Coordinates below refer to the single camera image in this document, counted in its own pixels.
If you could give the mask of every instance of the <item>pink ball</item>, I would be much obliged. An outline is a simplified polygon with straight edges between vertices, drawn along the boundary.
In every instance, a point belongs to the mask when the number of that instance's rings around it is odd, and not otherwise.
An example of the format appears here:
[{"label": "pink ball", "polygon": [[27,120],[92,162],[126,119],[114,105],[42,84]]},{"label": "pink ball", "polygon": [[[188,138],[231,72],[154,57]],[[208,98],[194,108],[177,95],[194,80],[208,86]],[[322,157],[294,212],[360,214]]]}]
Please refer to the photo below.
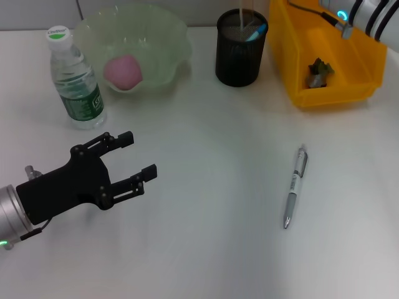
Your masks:
[{"label": "pink ball", "polygon": [[104,68],[104,78],[120,90],[130,90],[143,80],[140,65],[131,55],[108,61]]}]

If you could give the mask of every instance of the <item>green label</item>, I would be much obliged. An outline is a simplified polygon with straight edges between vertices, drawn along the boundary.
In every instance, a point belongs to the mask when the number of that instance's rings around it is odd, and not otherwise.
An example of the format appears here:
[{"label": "green label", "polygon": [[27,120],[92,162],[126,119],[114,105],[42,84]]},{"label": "green label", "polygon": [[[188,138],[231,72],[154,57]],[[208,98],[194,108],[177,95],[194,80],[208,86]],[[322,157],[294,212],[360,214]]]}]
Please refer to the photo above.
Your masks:
[{"label": "green label", "polygon": [[68,115],[78,121],[92,120],[98,117],[104,109],[98,85],[90,95],[84,98],[70,99],[61,96],[61,99]]},{"label": "green label", "polygon": [[61,37],[64,37],[65,34],[53,34],[49,36],[51,39],[60,39]]}]

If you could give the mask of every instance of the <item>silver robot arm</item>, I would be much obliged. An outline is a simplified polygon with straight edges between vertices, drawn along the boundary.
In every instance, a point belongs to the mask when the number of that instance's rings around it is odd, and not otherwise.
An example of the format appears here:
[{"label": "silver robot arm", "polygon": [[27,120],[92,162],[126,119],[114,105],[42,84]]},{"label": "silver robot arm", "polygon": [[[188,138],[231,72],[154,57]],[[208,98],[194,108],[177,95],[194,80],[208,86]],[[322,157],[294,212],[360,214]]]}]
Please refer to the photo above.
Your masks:
[{"label": "silver robot arm", "polygon": [[399,0],[319,0],[319,4],[347,27],[353,26],[399,52]]},{"label": "silver robot arm", "polygon": [[33,230],[18,194],[12,185],[0,189],[0,246],[6,250],[21,241],[21,236]]}]

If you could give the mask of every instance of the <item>translucent green bowl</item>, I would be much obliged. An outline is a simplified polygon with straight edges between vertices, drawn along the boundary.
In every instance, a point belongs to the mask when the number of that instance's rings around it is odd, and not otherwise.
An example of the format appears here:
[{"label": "translucent green bowl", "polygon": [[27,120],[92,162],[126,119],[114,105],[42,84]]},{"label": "translucent green bowl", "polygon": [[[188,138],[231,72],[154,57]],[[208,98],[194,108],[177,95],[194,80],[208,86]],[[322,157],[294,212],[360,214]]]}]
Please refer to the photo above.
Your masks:
[{"label": "translucent green bowl", "polygon": [[[130,3],[101,10],[79,23],[74,42],[93,66],[97,80],[122,93],[169,84],[177,67],[191,56],[186,24],[151,4]],[[125,54],[138,60],[143,75],[143,81],[130,90],[120,90],[103,77],[105,64]]]}]

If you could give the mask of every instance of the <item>wall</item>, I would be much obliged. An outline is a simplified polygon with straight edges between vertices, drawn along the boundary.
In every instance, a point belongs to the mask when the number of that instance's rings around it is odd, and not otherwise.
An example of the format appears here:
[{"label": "wall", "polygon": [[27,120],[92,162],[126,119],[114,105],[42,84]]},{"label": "wall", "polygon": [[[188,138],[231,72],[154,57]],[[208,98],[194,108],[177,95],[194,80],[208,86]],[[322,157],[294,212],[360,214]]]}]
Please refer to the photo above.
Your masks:
[{"label": "wall", "polygon": [[[80,13],[86,17],[101,8],[132,1],[134,0],[0,0],[0,30],[47,29],[54,25],[74,28],[80,21]],[[222,13],[239,5],[239,0],[144,2],[155,3],[173,11],[189,26],[214,26]],[[269,0],[257,0],[254,3],[255,10],[267,15]]]}]

